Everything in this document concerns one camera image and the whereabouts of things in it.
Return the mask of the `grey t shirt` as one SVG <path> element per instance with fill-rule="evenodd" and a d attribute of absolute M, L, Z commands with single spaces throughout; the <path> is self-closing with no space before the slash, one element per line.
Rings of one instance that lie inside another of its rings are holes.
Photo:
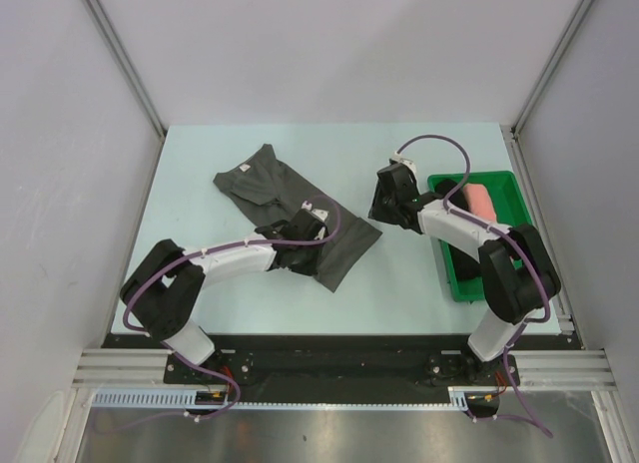
<path fill-rule="evenodd" d="M 320 200 L 322 191 L 279 160 L 270 144 L 262 145 L 233 169 L 217 173 L 213 183 L 258 227 L 288 221 L 308 202 L 328 211 L 328 229 L 332 232 L 334 211 L 339 210 L 337 235 L 321 250 L 315 274 L 315 280 L 330 291 L 337 290 L 351 268 L 381 237 L 381 231 L 341 204 Z"/>

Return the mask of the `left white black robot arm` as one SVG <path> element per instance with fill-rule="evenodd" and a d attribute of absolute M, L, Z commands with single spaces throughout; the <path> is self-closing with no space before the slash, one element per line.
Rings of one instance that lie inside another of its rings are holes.
<path fill-rule="evenodd" d="M 188 251 L 171 239 L 157 242 L 120 290 L 140 331 L 186 359 L 197 381 L 214 380 L 221 359 L 192 319 L 200 292 L 209 285 L 254 272 L 286 269 L 317 273 L 329 212 L 306 206 L 290 220 L 257 228 L 241 242 Z"/>

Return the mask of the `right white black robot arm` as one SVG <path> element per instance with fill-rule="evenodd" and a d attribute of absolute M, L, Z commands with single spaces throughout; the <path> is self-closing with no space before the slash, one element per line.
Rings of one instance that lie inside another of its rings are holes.
<path fill-rule="evenodd" d="M 488 309 L 460 359 L 462 376 L 483 384 L 496 372 L 496 361 L 513 346 L 525 327 L 551 316 L 550 299 L 561 283 L 536 227 L 510 227 L 456 206 L 450 197 L 461 180 L 442 196 L 422 194 L 411 165 L 399 161 L 376 173 L 369 216 L 380 223 L 439 239 L 478 262 Z"/>

